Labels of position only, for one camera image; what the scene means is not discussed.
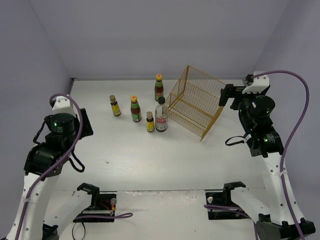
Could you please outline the small yellow label bottle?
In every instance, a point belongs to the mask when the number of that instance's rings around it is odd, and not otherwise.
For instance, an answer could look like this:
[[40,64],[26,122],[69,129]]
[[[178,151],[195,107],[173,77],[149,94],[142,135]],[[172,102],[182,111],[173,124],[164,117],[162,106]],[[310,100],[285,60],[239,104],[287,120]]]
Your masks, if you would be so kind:
[[119,117],[121,115],[121,110],[119,104],[116,100],[116,97],[112,94],[109,96],[112,113],[115,117]]
[[146,129],[149,133],[151,133],[155,130],[153,113],[151,111],[148,111],[146,113]]

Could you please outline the sauce bottle yellow cap front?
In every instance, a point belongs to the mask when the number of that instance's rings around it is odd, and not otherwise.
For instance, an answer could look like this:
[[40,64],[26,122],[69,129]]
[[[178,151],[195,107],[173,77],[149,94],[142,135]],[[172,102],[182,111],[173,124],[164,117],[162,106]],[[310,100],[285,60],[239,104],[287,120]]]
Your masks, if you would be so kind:
[[141,108],[138,103],[138,97],[136,95],[132,95],[130,97],[131,101],[131,106],[130,106],[130,111],[131,111],[131,117],[134,122],[140,122],[142,119],[141,115]]

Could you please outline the sauce bottle yellow cap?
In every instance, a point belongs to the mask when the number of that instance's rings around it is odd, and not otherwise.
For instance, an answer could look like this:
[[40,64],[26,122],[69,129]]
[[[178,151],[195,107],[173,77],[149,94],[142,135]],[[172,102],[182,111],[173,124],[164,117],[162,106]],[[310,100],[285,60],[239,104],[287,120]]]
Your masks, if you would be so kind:
[[134,122],[140,122],[142,119],[141,115],[141,108],[138,103],[138,97],[136,95],[132,95],[130,97],[131,101],[131,106],[130,106],[130,111],[131,111],[131,117]]
[[154,86],[154,99],[159,100],[164,95],[163,76],[161,74],[156,75],[156,81]]

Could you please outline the sauce bottle yellow cap back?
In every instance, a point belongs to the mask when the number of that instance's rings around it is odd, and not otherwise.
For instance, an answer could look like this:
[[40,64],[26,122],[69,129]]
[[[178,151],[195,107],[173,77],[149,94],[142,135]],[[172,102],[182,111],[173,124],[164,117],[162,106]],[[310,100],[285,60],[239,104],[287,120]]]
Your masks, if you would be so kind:
[[164,95],[163,76],[161,74],[156,75],[156,81],[154,86],[154,99],[159,100]]

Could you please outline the clear bottle black cap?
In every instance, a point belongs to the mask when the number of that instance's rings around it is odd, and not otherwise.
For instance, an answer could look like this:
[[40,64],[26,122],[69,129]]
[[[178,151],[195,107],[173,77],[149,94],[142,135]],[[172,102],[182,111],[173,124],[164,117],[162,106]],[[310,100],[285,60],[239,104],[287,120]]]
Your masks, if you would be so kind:
[[155,129],[164,132],[168,127],[168,107],[165,105],[166,99],[161,96],[158,98],[158,105],[155,108]]

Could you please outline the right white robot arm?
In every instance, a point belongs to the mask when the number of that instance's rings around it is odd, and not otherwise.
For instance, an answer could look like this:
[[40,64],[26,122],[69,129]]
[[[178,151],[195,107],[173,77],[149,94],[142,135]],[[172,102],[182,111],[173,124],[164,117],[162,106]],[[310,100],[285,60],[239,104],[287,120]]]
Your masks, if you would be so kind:
[[227,206],[239,206],[254,222],[256,237],[261,240],[302,240],[316,232],[312,221],[301,212],[282,160],[284,147],[280,135],[273,127],[270,114],[274,100],[261,93],[243,93],[243,86],[227,84],[220,91],[219,106],[233,99],[230,108],[238,111],[245,132],[240,141],[247,144],[256,160],[269,205],[254,197],[242,182],[224,185],[221,200]]

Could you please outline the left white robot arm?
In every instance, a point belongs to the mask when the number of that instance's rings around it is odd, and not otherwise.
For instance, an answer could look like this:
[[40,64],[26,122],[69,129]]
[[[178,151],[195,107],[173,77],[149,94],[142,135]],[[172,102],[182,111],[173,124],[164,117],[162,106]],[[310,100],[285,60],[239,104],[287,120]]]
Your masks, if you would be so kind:
[[82,183],[74,199],[63,204],[53,216],[45,218],[53,188],[63,165],[74,156],[78,140],[93,135],[87,111],[80,109],[80,116],[55,113],[42,123],[50,132],[45,142],[30,150],[24,165],[24,186],[13,226],[7,240],[58,240],[66,229],[85,209],[94,210],[100,204],[97,186]]

